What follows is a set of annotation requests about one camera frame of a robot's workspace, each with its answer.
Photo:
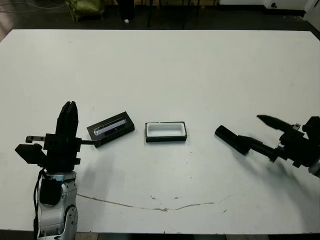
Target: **floor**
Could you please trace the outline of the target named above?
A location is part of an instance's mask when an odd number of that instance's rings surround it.
[[[150,27],[147,27],[149,7],[136,6],[135,18],[128,24],[121,20],[116,6],[107,6],[104,19],[86,18],[72,20],[64,0],[29,0],[37,6],[53,9],[34,8],[27,4],[0,4],[0,41],[12,29],[121,29],[121,30],[293,30],[311,31],[319,40],[320,33],[299,15],[269,14],[263,9],[223,9],[220,7],[201,8],[198,16],[195,7],[153,8]],[[149,239],[148,234],[98,234],[78,233],[76,240],[131,240]],[[279,240],[300,239],[300,235],[153,235],[152,238],[174,238],[195,240]],[[0,239],[31,240],[32,232],[0,230]],[[319,234],[304,235],[303,239],[319,239]]]

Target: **table surface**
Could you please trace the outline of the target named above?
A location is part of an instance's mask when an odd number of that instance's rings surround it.
[[[54,133],[66,101],[77,136],[127,111],[135,131],[81,147],[78,232],[320,232],[320,180],[292,161],[242,156],[219,125],[275,147],[256,115],[320,114],[320,42],[303,31],[13,30],[0,43],[0,229],[33,229],[39,167],[15,153]],[[145,141],[145,123],[185,121],[182,143]]]

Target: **green bag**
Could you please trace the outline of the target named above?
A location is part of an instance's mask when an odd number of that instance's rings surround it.
[[[81,17],[101,16],[105,12],[104,0],[65,0],[74,21]]]

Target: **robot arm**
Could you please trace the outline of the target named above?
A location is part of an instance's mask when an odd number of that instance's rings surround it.
[[[291,159],[296,168],[303,165],[308,168],[309,173],[320,178],[320,117],[312,116],[302,126],[308,138],[304,137],[303,132],[298,131],[300,124],[291,125],[267,115],[257,117],[269,127],[283,131],[280,144],[275,149],[252,137],[237,136],[223,125],[216,129],[215,135],[243,155],[252,149],[267,156],[273,163],[278,157],[284,160]]]
[[[76,137],[78,110],[74,101],[67,102],[57,119],[55,134],[27,136],[15,151],[28,163],[37,164],[43,169],[34,188],[33,201],[35,218],[33,239],[74,240],[76,237],[78,211],[76,208],[77,186],[75,165],[80,164],[77,152],[81,145],[100,144],[99,141],[82,140]],[[41,209],[38,220],[38,207]]]

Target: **black cable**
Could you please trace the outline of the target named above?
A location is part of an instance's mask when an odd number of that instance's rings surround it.
[[[46,176],[45,168],[42,168],[42,170],[39,171],[38,178],[36,180],[36,184],[34,186],[34,191],[33,191],[33,204],[34,204],[34,211],[35,211],[35,216],[33,220],[33,240],[37,240],[38,232],[39,232],[39,218],[38,218],[39,204],[37,203],[37,192],[39,191],[39,182],[42,176]]]
[[[50,5],[47,5],[47,6],[37,6],[37,5],[34,5],[34,4],[31,4],[29,2],[23,2],[23,1],[16,1],[16,2],[10,2],[10,3],[4,3],[4,4],[0,4],[0,7],[1,6],[5,6],[5,5],[13,5],[13,4],[27,4],[31,7],[34,7],[34,8],[38,8],[38,9],[35,9],[35,10],[30,10],[30,11],[7,11],[7,10],[4,10],[4,11],[0,11],[0,13],[10,13],[10,14],[28,14],[28,13],[33,13],[33,12],[37,12],[37,11],[40,11],[40,10],[49,10],[49,9],[58,9],[58,8],[61,8],[63,6],[66,5],[66,3],[63,3],[61,5],[58,5],[58,2],[60,0],[57,0],[54,4],[50,4]]]

